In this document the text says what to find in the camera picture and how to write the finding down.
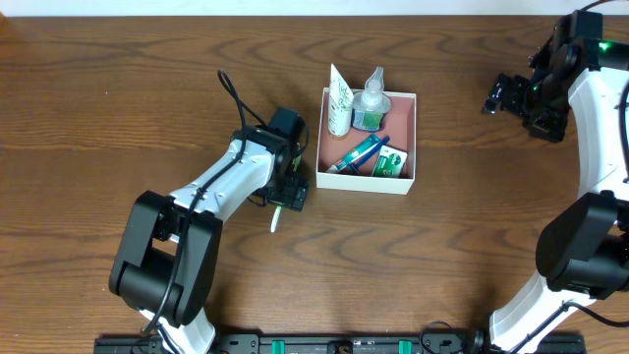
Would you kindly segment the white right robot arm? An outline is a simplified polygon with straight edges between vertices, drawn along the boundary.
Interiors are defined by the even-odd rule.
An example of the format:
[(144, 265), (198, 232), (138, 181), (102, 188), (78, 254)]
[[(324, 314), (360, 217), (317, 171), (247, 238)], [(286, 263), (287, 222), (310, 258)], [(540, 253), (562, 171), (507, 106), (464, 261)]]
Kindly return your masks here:
[(577, 311), (628, 326), (590, 308), (628, 289), (628, 46), (604, 39), (602, 14), (586, 6), (557, 21), (529, 65), (530, 78), (499, 75), (482, 111), (518, 116), (552, 143), (563, 141), (573, 117), (579, 191), (543, 229), (533, 275), (490, 315), (469, 353), (582, 353), (580, 336), (553, 334)]

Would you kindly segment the green white toothbrush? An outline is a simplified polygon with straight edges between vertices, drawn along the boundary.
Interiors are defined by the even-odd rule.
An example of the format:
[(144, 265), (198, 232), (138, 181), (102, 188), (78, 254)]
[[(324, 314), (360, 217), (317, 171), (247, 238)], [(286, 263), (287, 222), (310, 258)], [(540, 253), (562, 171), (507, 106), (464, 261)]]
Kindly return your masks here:
[[(293, 160), (293, 171), (297, 171), (300, 162), (301, 162), (301, 157), (296, 157)], [(281, 210), (282, 210), (282, 206), (277, 206), (275, 211), (274, 211), (274, 214), (272, 216), (271, 223), (270, 223), (270, 232), (271, 233), (275, 233), (275, 231), (276, 231)]]

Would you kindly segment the green soap box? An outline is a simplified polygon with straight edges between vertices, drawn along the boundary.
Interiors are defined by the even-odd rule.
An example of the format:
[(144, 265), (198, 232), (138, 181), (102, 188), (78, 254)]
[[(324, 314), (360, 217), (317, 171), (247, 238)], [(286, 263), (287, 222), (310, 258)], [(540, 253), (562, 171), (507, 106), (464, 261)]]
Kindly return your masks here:
[(372, 177), (399, 178), (408, 153), (394, 147), (382, 146), (372, 171)]

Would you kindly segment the clear hand sanitizer pump bottle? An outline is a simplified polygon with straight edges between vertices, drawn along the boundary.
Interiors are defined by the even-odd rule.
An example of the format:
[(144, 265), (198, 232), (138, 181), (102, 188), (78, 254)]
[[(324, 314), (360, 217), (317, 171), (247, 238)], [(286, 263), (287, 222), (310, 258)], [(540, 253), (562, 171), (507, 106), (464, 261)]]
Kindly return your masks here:
[(365, 83), (365, 88), (354, 94), (352, 127), (365, 132), (378, 132), (391, 109), (391, 100), (384, 93), (384, 68), (377, 67)]

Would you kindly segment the blue disposable razor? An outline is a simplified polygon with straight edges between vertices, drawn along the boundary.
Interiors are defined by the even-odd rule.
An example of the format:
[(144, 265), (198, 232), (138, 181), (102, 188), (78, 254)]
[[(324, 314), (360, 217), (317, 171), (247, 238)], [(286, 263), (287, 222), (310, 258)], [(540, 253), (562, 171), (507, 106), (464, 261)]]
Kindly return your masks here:
[(367, 163), (374, 155), (376, 155), (380, 151), (380, 149), (389, 142), (389, 140), (389, 136), (384, 137), (380, 142), (378, 142), (370, 150), (368, 150), (360, 159), (350, 163), (348, 165), (349, 171), (354, 175), (359, 175), (359, 168)]

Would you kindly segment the Colgate toothpaste tube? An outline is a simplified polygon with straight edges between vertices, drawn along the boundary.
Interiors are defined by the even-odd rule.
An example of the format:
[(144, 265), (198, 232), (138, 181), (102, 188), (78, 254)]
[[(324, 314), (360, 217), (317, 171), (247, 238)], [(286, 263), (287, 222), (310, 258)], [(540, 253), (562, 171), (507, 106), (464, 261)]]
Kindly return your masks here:
[(364, 157), (368, 152), (373, 150), (377, 144), (381, 142), (381, 138), (376, 134), (370, 134), (367, 138), (365, 138), (358, 145), (353, 147), (349, 152), (347, 152), (343, 157), (337, 160), (332, 166), (330, 166), (326, 172), (327, 173), (338, 173), (344, 169), (346, 169), (350, 164), (358, 161), (360, 158)]

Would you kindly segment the white lotion tube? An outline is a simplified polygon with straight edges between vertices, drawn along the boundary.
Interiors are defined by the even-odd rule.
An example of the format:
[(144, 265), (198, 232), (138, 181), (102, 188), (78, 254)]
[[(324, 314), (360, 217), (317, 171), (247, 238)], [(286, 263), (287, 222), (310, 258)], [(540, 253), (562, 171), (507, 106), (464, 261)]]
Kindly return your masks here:
[(350, 131), (354, 95), (334, 64), (330, 65), (328, 93), (328, 132), (344, 139)]

